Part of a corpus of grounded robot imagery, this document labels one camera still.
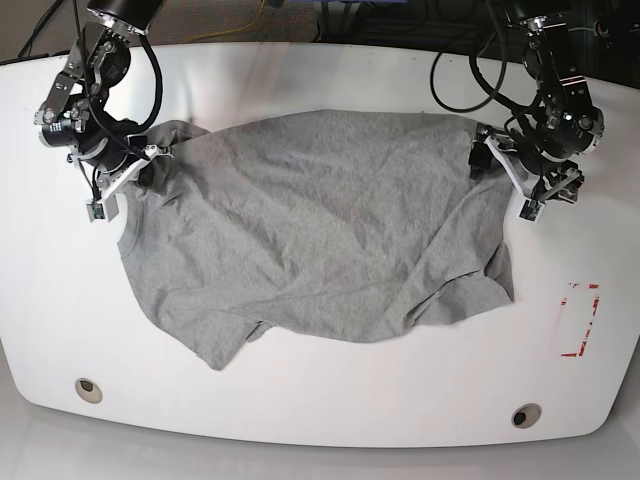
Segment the black robot arm image-left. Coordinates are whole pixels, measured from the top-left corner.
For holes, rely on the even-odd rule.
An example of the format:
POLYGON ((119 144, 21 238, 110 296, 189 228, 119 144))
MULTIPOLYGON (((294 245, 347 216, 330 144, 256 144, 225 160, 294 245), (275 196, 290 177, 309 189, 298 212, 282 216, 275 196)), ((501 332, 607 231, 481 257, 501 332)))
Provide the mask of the black robot arm image-left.
POLYGON ((99 180, 109 178, 137 160, 149 161, 145 133, 156 121, 163 98, 163 77, 147 38, 163 7, 162 1, 91 1, 92 17, 75 21, 76 41, 48 96, 35 114, 43 144, 70 150, 68 159, 93 168, 87 177, 92 202, 102 199, 99 180), (146 120, 117 120, 105 110, 110 90, 131 66, 131 43, 137 39, 154 74, 154 100, 146 120))

